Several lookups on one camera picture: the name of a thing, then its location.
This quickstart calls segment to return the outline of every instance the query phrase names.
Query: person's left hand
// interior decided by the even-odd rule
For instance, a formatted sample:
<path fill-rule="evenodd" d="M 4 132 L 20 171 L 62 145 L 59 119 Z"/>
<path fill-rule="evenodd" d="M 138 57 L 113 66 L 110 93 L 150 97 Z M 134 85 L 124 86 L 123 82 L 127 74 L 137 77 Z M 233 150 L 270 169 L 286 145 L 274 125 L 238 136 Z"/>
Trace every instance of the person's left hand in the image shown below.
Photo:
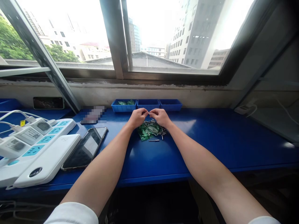
<path fill-rule="evenodd" d="M 134 110 L 127 125 L 134 130 L 143 124 L 143 121 L 147 115 L 149 115 L 149 112 L 145 108 Z"/>

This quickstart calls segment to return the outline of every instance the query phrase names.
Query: blue storage bin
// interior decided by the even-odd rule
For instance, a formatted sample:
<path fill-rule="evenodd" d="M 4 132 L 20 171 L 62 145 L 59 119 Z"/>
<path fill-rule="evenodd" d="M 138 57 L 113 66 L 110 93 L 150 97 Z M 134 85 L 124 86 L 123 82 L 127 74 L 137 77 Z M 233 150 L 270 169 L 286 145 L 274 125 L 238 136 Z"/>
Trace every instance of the blue storage bin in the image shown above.
<path fill-rule="evenodd" d="M 143 99 L 143 100 L 138 100 L 137 107 L 145 108 L 147 109 L 147 111 L 150 112 L 152 109 L 160 108 L 160 103 L 159 100 L 156 99 Z"/>
<path fill-rule="evenodd" d="M 22 105 L 17 99 L 0 99 L 0 111 L 11 111 L 20 109 Z"/>
<path fill-rule="evenodd" d="M 183 104 L 178 99 L 159 100 L 160 108 L 165 111 L 180 111 Z"/>
<path fill-rule="evenodd" d="M 113 112 L 132 112 L 133 110 L 136 109 L 136 106 L 137 106 L 137 100 L 135 99 L 132 99 L 134 100 L 135 104 L 134 105 L 118 105 L 118 101 L 125 101 L 125 102 L 128 102 L 130 101 L 131 99 L 116 99 L 112 104 L 112 109 L 113 109 Z"/>

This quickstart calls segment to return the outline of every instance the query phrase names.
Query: sky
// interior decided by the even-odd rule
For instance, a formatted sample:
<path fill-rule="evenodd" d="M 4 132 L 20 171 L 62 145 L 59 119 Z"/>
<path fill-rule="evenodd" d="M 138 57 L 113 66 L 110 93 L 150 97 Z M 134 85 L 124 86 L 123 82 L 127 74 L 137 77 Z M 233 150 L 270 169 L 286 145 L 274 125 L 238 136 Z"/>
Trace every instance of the sky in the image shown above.
<path fill-rule="evenodd" d="M 99 42 L 108 45 L 107 35 L 99 0 L 17 0 L 30 10 L 42 27 L 49 26 L 49 19 L 55 27 L 67 27 L 67 14 L 87 34 L 77 37 L 81 42 Z M 254 0 L 232 1 L 229 9 L 218 24 L 220 32 L 215 49 L 230 48 L 247 12 Z M 165 47 L 179 23 L 179 0 L 127 0 L 128 16 L 140 29 L 142 45 Z"/>

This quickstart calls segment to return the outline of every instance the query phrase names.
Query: glass pane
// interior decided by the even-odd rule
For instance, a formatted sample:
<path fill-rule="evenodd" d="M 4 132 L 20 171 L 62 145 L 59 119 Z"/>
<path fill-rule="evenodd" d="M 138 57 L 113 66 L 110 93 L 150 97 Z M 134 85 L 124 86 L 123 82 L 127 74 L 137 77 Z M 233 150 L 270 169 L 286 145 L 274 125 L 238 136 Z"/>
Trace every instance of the glass pane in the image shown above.
<path fill-rule="evenodd" d="M 18 3 L 58 67 L 114 69 L 99 0 Z"/>
<path fill-rule="evenodd" d="M 252 3 L 127 0 L 133 71 L 218 75 Z"/>
<path fill-rule="evenodd" d="M 1 9 L 0 65 L 40 67 Z"/>

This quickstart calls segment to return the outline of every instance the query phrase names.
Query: white power bank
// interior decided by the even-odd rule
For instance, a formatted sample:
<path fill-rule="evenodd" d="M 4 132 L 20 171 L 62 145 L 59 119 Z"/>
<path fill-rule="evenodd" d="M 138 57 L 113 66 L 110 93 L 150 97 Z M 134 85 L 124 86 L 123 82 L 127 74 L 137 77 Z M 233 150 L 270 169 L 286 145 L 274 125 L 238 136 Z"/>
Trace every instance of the white power bank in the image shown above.
<path fill-rule="evenodd" d="M 22 173 L 13 186 L 24 188 L 50 182 L 80 139 L 81 136 L 79 134 L 60 136 Z"/>

